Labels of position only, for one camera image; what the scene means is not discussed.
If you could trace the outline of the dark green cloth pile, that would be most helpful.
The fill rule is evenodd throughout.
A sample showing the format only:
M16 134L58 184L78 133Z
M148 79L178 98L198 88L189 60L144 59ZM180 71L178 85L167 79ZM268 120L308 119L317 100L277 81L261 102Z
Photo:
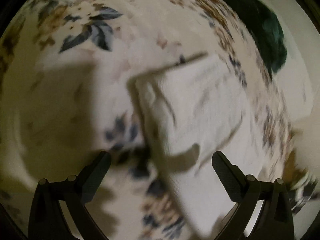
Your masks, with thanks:
M284 33L276 14L259 0L223 0L252 35L269 77L286 61Z

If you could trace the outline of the floral bed blanket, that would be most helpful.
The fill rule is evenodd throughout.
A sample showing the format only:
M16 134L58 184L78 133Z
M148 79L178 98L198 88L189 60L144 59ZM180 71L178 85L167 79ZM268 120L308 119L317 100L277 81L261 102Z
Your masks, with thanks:
M306 66L287 49L269 77L255 41L223 0L28 0L1 37L1 204L23 238L41 179L66 180L101 152L111 166L85 207L108 239L202 239L152 160L135 77L217 55L239 79L262 133L257 179L293 185L292 120L310 109Z

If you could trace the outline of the white pants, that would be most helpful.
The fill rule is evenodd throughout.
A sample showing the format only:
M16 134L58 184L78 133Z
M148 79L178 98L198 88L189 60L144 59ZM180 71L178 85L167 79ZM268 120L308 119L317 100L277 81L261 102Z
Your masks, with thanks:
M221 151L245 174L265 161L262 133L239 79L217 55L133 80L146 143L178 209L202 239L233 207L212 167Z

